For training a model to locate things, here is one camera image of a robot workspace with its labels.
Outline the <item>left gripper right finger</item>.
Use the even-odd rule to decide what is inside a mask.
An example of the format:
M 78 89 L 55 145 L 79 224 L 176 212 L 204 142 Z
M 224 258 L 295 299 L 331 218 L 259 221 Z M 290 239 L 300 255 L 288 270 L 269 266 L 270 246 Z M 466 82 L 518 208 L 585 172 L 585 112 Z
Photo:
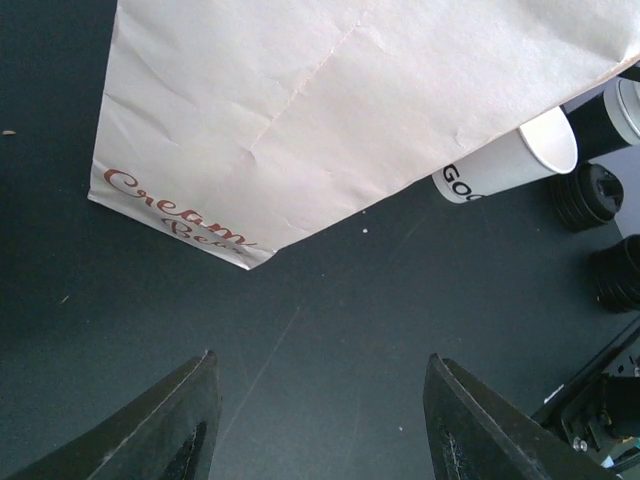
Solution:
M 437 479 L 615 479 L 474 375 L 429 357 L 424 416 Z

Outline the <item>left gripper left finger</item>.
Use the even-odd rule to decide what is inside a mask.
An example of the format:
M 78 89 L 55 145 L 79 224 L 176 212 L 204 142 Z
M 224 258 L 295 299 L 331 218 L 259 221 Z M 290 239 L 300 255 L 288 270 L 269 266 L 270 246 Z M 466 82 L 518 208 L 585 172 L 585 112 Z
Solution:
M 211 350 L 12 479 L 207 479 L 222 410 Z

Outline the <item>stack of white cups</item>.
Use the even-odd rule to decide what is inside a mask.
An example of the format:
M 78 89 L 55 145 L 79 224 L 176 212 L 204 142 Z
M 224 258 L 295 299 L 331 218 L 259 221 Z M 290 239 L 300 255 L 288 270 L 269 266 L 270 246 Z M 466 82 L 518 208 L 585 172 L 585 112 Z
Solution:
M 578 162 L 639 145 L 639 83 L 617 79 L 567 114 Z

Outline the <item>cream bear paper bag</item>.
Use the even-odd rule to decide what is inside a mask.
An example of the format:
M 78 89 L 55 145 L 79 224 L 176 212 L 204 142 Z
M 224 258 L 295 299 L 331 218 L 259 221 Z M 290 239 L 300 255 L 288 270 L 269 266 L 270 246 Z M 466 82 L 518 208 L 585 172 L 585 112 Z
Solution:
M 88 197 L 250 270 L 638 58 L 635 1 L 121 1 Z

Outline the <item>white paper coffee cup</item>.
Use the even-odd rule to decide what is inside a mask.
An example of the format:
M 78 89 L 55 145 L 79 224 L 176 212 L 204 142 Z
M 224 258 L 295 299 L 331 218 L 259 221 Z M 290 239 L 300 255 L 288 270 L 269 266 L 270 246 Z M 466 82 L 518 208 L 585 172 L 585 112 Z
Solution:
M 439 193 L 455 204 L 568 174 L 578 149 L 564 111 L 555 107 L 432 175 Z

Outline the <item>black cup lid stack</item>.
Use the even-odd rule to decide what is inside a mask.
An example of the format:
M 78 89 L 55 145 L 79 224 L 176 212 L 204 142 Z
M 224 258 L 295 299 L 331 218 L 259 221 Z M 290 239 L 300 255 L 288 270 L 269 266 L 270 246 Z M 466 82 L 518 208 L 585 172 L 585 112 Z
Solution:
M 584 163 L 553 176 L 548 188 L 560 222 L 574 233 L 612 222 L 624 201 L 621 181 L 601 164 Z

